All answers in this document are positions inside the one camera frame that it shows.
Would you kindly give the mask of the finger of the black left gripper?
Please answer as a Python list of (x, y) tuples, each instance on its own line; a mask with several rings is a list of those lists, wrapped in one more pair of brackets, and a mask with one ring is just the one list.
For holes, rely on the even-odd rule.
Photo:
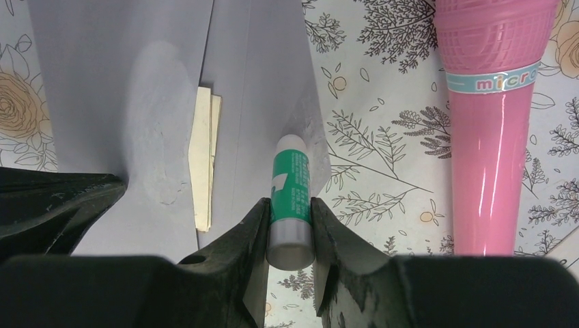
[(113, 174), (1, 168), (1, 261), (69, 256), (126, 189)]

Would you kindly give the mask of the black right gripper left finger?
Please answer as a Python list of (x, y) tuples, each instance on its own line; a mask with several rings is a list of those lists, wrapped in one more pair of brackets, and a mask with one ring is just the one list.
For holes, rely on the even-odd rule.
[(270, 200), (174, 264), (156, 256), (17, 256), (2, 327), (263, 327)]

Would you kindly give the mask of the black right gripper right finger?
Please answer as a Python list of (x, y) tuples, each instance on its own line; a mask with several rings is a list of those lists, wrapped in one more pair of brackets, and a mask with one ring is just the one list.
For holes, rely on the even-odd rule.
[(311, 200), (324, 327), (577, 327), (578, 283), (556, 260), (389, 256)]

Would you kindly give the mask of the green white glue stick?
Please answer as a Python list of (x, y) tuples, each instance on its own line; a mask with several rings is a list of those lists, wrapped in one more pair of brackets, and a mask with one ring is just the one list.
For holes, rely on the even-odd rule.
[(297, 135), (280, 138), (272, 167), (266, 259), (282, 271), (298, 271), (315, 259), (307, 148)]

